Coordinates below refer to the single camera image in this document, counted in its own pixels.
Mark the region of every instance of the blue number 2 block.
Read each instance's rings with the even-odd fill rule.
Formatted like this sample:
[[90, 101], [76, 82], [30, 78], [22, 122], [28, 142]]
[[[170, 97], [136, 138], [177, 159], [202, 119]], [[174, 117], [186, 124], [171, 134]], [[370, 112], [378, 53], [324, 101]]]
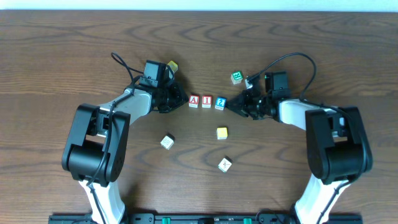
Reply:
[[226, 103], [226, 98], [217, 97], [215, 108], [218, 110], [224, 110], [225, 103]]

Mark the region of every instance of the wooden table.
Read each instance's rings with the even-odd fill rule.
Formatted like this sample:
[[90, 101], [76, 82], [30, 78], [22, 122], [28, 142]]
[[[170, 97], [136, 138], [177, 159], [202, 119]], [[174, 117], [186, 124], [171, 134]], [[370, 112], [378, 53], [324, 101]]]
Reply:
[[[373, 170], [340, 197], [334, 212], [365, 223], [398, 220], [397, 14], [327, 12], [0, 12], [0, 223], [45, 223], [53, 213], [87, 213], [83, 189], [61, 168], [76, 108], [112, 100], [129, 84], [116, 51], [134, 68], [174, 60], [188, 94], [232, 98], [283, 54], [318, 64], [307, 98], [359, 107]], [[312, 73], [300, 57], [289, 73], [298, 96]], [[218, 141], [216, 128], [227, 126]], [[176, 142], [160, 146], [169, 132]], [[217, 165], [234, 160], [224, 174]], [[310, 177], [305, 132], [271, 119], [184, 105], [151, 113], [129, 132], [120, 193], [130, 211], [256, 213], [288, 210]]]

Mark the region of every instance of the white background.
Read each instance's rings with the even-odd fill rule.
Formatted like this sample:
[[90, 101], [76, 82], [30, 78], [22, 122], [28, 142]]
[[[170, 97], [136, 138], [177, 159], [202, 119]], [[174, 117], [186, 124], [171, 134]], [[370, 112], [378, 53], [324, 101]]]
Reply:
[[398, 0], [0, 0], [0, 9], [398, 12]]

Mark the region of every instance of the red letter a block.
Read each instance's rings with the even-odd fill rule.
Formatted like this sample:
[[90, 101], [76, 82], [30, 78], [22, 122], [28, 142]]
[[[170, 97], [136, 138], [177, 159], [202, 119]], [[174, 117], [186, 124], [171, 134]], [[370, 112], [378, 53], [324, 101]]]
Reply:
[[201, 98], [201, 107], [211, 108], [211, 96], [203, 96]]
[[191, 95], [189, 97], [189, 106], [198, 108], [198, 105], [199, 105], [199, 96]]

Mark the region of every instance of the robotic arm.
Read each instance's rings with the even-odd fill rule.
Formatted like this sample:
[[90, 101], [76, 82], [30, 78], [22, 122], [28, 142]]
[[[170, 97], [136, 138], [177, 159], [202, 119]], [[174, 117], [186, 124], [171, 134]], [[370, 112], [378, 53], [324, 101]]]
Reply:
[[[342, 191], [372, 168], [372, 154], [359, 110], [354, 106], [337, 108], [292, 99], [285, 72], [266, 73], [265, 78], [266, 96], [261, 95], [256, 76], [246, 80], [247, 90], [227, 101], [226, 107], [243, 117], [273, 118], [306, 131], [312, 175], [304, 194], [292, 206], [292, 216], [285, 221], [327, 222]], [[346, 139], [335, 141], [337, 137]]]
[[[117, 178], [126, 154], [129, 126], [154, 108], [168, 113], [188, 101], [182, 86], [174, 80], [170, 65], [147, 61], [139, 85], [134, 81], [124, 93], [108, 103], [82, 104], [76, 111], [62, 167], [84, 188], [96, 223], [128, 223], [120, 198]], [[89, 141], [86, 135], [106, 138], [105, 144]]]

